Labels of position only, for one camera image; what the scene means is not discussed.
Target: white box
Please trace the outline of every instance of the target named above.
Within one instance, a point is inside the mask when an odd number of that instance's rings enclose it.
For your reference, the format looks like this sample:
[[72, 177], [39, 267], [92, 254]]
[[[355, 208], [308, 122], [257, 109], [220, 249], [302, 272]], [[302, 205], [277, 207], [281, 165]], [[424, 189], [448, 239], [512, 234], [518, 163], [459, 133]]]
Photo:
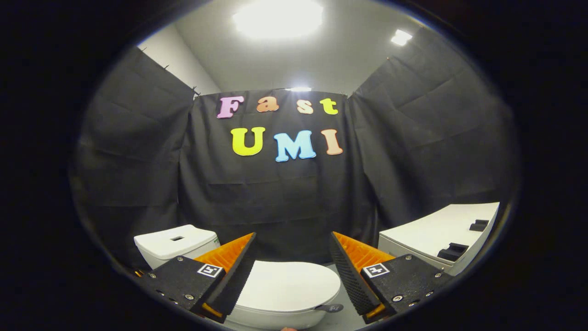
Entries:
[[198, 229], [193, 225], [141, 234], [135, 237], [135, 245], [152, 269], [175, 256], [183, 255], [195, 259], [221, 246], [215, 232]]
[[[500, 203], [450, 204], [421, 219], [381, 231], [378, 249], [392, 256], [414, 254], [455, 276], [478, 254], [494, 225]], [[484, 231], [470, 230], [476, 220], [489, 220]], [[455, 262], [437, 257], [449, 243], [469, 246]]]

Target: ceiling light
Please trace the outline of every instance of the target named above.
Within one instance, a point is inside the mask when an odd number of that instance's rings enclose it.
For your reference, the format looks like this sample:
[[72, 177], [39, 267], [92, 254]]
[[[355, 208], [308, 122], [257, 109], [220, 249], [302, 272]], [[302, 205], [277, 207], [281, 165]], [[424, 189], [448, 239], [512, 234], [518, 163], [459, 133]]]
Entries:
[[396, 35], [392, 37], [392, 42], [396, 45], [404, 46], [406, 45], [406, 41], [412, 38], [411, 35], [407, 34], [402, 30], [396, 30]]
[[292, 92], [309, 92], [312, 90], [312, 88], [310, 87], [291, 87], [291, 88], [285, 88], [286, 91], [292, 91]]
[[237, 30], [254, 38], [298, 37], [322, 23], [323, 8], [310, 0], [260, 0], [244, 7], [233, 20]]

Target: ceiling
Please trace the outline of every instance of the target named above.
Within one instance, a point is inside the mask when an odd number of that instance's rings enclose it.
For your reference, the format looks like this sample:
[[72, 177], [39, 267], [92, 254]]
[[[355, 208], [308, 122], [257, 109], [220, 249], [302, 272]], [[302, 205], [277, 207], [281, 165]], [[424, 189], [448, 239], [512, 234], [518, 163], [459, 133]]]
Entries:
[[350, 95], [386, 57], [401, 52], [396, 29], [412, 35], [420, 24], [368, 0], [314, 0], [323, 6], [322, 25], [312, 34], [255, 40], [236, 30], [232, 15], [252, 0], [217, 0], [176, 22], [186, 44], [221, 91], [307, 86]]

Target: orange gripper pad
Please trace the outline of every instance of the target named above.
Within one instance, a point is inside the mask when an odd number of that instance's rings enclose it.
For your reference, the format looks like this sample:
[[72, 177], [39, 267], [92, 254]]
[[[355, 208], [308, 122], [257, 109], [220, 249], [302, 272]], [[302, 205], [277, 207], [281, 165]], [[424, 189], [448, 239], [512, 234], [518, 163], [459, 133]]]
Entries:
[[362, 243], [361, 241], [357, 241], [335, 231], [333, 231], [333, 233], [341, 243], [341, 246], [343, 246], [345, 253], [349, 256], [349, 260], [351, 260], [351, 263], [353, 263], [353, 266], [358, 273], [360, 273], [364, 267], [373, 266], [374, 264], [394, 259], [392, 255], [386, 254], [379, 249]]
[[226, 272], [229, 272], [252, 235], [253, 233], [246, 234], [245, 236], [230, 241], [217, 249], [213, 249], [195, 258], [194, 260], [223, 267]]

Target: yellow letter u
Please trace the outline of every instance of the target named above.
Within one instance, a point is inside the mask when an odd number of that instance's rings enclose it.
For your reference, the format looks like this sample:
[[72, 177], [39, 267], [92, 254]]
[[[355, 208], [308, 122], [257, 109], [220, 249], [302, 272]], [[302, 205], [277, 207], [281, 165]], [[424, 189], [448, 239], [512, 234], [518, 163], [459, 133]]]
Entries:
[[263, 147], [263, 132], [265, 131], [265, 128], [255, 127], [252, 128], [251, 131], [255, 135], [255, 143], [253, 147], [245, 147], [245, 133], [247, 133], [247, 129], [236, 128], [230, 131], [230, 133], [233, 135], [233, 151], [235, 151], [236, 154], [241, 156], [250, 156], [255, 155], [261, 151], [261, 148]]

